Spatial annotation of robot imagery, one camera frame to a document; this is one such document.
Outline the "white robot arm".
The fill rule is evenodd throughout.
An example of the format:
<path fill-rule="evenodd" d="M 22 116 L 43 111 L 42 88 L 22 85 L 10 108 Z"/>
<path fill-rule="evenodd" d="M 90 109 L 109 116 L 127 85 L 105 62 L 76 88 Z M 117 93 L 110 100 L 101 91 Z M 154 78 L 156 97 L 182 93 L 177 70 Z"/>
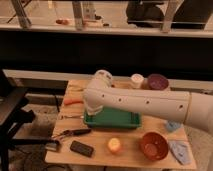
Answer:
<path fill-rule="evenodd" d="M 142 113 L 205 131 L 213 136 L 213 95 L 187 91 L 113 88 L 113 76 L 98 70 L 83 91 L 89 115 L 104 107 Z"/>

